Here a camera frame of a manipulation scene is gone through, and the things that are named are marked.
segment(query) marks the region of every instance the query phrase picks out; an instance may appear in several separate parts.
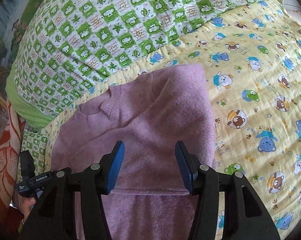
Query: finger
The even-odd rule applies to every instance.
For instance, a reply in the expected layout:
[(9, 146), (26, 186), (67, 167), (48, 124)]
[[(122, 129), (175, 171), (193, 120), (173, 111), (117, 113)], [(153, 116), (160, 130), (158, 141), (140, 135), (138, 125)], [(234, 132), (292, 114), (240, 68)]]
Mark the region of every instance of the finger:
[(24, 214), (24, 221), (27, 219), (27, 217), (29, 216), (30, 212), (31, 212), (31, 207), (33, 205), (35, 205), (36, 203), (36, 199), (34, 197), (32, 198), (27, 198), (24, 200), (23, 204), (22, 204), (22, 213)]

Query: knit fabric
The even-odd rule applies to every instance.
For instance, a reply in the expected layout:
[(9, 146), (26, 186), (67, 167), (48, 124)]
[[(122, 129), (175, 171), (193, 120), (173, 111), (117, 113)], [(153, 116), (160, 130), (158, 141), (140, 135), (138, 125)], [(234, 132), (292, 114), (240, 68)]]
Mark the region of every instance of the knit fabric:
[[(185, 189), (175, 158), (184, 141), (201, 163), (213, 165), (214, 118), (202, 66), (177, 65), (110, 86), (80, 105), (62, 125), (52, 170), (81, 172), (121, 140), (125, 157), (115, 188), (103, 196), (114, 240), (186, 239), (197, 198)], [(84, 239), (79, 195), (77, 237)]]

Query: metal screw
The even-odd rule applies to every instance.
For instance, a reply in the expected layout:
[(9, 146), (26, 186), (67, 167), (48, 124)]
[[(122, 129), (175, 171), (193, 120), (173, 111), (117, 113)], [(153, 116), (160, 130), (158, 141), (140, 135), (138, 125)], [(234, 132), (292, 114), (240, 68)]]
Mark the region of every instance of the metal screw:
[(94, 163), (94, 164), (92, 164), (92, 166), (91, 166), (91, 169), (92, 170), (98, 170), (100, 168), (100, 165), (98, 164), (98, 163)]
[(243, 173), (241, 173), (240, 171), (235, 171), (235, 176), (238, 177), (238, 178), (242, 178)]
[(56, 176), (59, 177), (59, 178), (64, 177), (64, 175), (65, 175), (65, 172), (63, 172), (63, 171), (59, 171), (59, 172), (56, 173)]
[(208, 170), (209, 170), (209, 167), (208, 167), (206, 164), (202, 164), (202, 165), (200, 166), (200, 169), (201, 169), (202, 171), (208, 171)]

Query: quilt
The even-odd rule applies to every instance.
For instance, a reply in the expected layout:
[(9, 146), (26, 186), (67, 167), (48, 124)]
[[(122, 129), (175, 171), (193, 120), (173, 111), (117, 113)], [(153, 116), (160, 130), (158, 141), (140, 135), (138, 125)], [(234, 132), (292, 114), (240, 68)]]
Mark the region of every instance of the quilt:
[[(215, 116), (216, 170), (242, 171), (285, 239), (301, 218), (301, 27), (277, 0), (237, 7), (111, 75), (41, 130), (45, 171), (60, 126), (110, 85), (175, 64), (200, 63)], [(161, 59), (153, 62), (154, 55)], [(224, 226), (224, 194), (216, 239)]]
[[(24, 101), (54, 118), (118, 70), (177, 44), (213, 18), (224, 26), (217, 16), (255, 1), (262, 0), (44, 0), (21, 40), (9, 82)], [(161, 59), (154, 54), (150, 60)]]

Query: sweater ribbed neckline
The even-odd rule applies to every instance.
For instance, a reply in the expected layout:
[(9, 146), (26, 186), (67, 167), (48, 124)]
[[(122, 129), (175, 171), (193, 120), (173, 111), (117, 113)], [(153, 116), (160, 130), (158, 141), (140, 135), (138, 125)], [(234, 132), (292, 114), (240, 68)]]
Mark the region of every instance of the sweater ribbed neckline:
[(99, 124), (105, 119), (111, 117), (111, 110), (113, 109), (115, 103), (119, 100), (121, 95), (120, 86), (109, 86), (110, 98), (106, 99), (100, 106), (100, 109), (95, 114), (86, 115), (81, 112), (81, 105), (78, 108), (78, 116), (82, 120), (86, 120), (90, 126)]

